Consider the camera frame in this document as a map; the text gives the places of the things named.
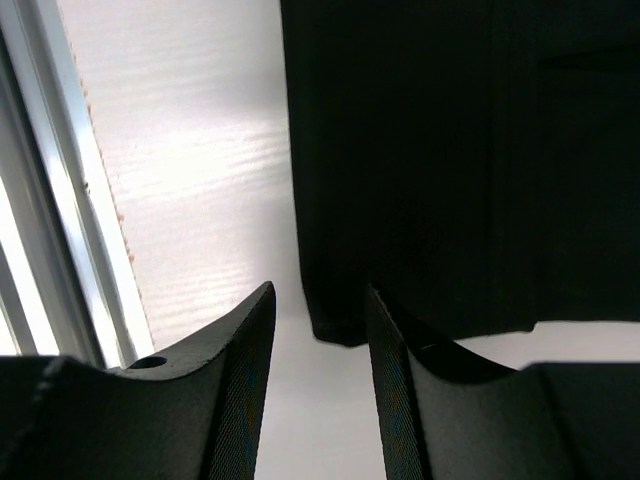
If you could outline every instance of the black garment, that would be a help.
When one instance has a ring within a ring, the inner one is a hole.
[[[640,316],[640,2],[281,3],[316,337]]]

